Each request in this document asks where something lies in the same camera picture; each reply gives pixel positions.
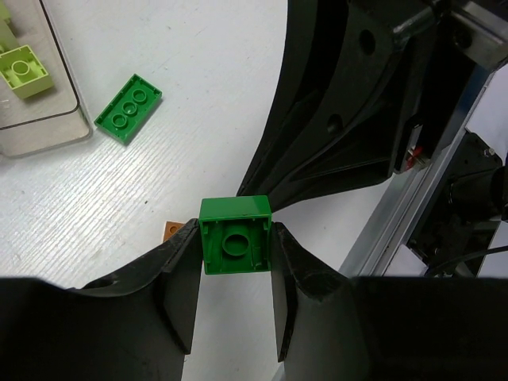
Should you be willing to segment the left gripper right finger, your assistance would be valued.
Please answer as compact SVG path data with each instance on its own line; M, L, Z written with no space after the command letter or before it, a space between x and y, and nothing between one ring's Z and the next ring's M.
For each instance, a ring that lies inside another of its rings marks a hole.
M504 380L504 279L347 278L271 227L277 357L288 380Z

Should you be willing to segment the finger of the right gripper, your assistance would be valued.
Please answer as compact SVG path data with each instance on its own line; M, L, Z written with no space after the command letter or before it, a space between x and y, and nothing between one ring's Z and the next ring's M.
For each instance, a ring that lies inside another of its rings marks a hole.
M237 194L268 195L263 182L316 113L337 67L351 1L289 1L283 61L263 136Z
M420 8L349 8L330 84L271 170L273 210L389 178L420 94Z

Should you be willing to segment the small green lego cube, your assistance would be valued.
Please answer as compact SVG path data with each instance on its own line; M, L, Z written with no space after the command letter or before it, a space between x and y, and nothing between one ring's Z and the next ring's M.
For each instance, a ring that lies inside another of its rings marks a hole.
M267 196L204 198L198 222L207 275L271 269L272 213Z

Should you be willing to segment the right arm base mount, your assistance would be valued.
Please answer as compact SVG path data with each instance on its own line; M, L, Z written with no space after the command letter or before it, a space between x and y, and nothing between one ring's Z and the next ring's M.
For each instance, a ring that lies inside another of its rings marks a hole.
M442 175L408 247L425 275L475 276L507 219L507 165L475 133L466 133Z

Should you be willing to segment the green lego plate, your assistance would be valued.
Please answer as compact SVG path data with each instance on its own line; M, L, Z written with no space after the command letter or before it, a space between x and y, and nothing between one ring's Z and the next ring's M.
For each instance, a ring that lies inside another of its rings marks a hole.
M133 74L94 119L99 130L128 145L159 105L163 92Z

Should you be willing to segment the brown lego plate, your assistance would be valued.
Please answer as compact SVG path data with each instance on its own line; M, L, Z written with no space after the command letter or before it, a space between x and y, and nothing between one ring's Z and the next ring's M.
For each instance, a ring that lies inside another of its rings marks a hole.
M168 241L174 236L185 224L175 221L167 221L164 226L164 234L162 242Z

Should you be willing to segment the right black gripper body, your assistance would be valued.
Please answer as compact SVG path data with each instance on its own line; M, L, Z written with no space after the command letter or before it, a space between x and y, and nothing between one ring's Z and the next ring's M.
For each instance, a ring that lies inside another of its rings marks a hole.
M351 7L421 10L421 94L417 109L404 125L392 173L404 172L417 158L433 157L451 139L448 125L475 67L453 45L465 31L452 18L447 1L351 2Z

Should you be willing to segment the small lime lego brick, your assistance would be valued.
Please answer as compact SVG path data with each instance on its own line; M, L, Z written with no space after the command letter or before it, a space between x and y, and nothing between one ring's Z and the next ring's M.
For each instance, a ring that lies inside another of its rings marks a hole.
M1 76L20 99L54 87L47 69L27 44L1 54Z

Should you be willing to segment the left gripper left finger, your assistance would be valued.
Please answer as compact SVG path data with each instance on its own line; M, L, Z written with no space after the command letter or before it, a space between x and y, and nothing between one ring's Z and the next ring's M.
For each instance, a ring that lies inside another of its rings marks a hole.
M196 220L82 288L1 281L4 380L179 380L202 270Z

